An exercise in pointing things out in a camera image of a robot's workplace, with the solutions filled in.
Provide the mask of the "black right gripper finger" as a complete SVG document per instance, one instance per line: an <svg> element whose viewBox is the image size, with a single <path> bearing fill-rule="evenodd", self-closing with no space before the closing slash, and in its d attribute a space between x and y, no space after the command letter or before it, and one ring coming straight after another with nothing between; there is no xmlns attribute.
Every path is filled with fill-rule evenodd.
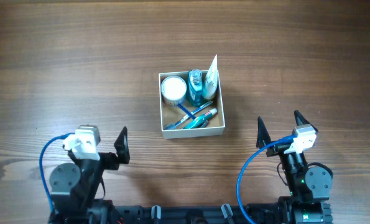
<svg viewBox="0 0 370 224"><path fill-rule="evenodd" d="M294 111L294 116L295 116L295 122L296 122L297 126L309 124L315 130L316 133L318 132L318 129L316 127L314 127L314 125L312 125L309 121L307 121L303 117L301 112L299 112L299 110Z"/></svg>
<svg viewBox="0 0 370 224"><path fill-rule="evenodd" d="M262 118L259 116L257 118L257 141L256 141L256 147L261 149L265 147L266 145L270 144L272 142L271 137L268 133L268 130L262 120Z"/></svg>

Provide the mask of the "red green toothpaste tube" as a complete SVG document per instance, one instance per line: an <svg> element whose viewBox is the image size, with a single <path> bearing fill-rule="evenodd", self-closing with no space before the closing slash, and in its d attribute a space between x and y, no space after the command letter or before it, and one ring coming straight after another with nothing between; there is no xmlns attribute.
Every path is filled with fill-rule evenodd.
<svg viewBox="0 0 370 224"><path fill-rule="evenodd" d="M213 108L206 113L196 117L192 122L187 124L183 129L194 129L199 128L205 121L209 121L218 112L216 108Z"/></svg>

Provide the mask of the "white leaf-print cream tube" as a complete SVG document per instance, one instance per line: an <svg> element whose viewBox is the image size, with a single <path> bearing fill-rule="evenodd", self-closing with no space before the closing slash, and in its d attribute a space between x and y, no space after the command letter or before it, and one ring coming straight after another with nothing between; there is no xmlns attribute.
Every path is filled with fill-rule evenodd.
<svg viewBox="0 0 370 224"><path fill-rule="evenodd" d="M218 86L218 56L215 55L209 70L205 76L202 96L205 100L210 101L215 97Z"/></svg>

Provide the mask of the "white round jar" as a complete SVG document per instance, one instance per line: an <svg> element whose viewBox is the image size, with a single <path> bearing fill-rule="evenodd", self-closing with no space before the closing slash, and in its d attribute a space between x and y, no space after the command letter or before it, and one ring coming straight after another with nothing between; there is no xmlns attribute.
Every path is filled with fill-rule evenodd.
<svg viewBox="0 0 370 224"><path fill-rule="evenodd" d="M164 102L169 106L178 106L186 99L187 84L178 76L169 76L160 85Z"/></svg>

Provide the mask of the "blue mouthwash bottle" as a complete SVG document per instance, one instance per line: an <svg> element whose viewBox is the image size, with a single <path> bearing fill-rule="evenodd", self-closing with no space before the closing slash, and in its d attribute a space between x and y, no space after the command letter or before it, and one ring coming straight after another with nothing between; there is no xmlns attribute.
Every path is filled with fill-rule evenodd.
<svg viewBox="0 0 370 224"><path fill-rule="evenodd" d="M200 106L202 104L202 91L202 72L199 69L190 70L188 73L187 99L191 105Z"/></svg>

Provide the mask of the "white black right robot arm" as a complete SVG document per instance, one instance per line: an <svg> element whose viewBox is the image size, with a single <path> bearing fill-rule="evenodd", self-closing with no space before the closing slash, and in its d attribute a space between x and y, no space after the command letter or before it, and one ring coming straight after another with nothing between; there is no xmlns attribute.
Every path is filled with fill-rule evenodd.
<svg viewBox="0 0 370 224"><path fill-rule="evenodd" d="M276 203L247 205L247 212L256 223L332 223L330 189L333 172L327 166L308 163L304 151L314 146L318 129L302 114L294 111L296 127L292 142L278 143L266 149L266 156L279 156L284 171L282 182L289 196L279 197Z"/></svg>

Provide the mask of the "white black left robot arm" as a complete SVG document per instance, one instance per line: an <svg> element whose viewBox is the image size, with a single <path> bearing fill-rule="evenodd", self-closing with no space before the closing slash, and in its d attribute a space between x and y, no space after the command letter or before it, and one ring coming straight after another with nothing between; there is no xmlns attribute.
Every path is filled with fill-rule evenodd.
<svg viewBox="0 0 370 224"><path fill-rule="evenodd" d="M113 146L115 152L98 152L97 126L81 125L75 132L59 136L71 162L60 164L50 175L52 204L49 223L124 223L112 200L96 198L98 187L106 190L103 173L118 170L130 161L127 127L123 127Z"/></svg>

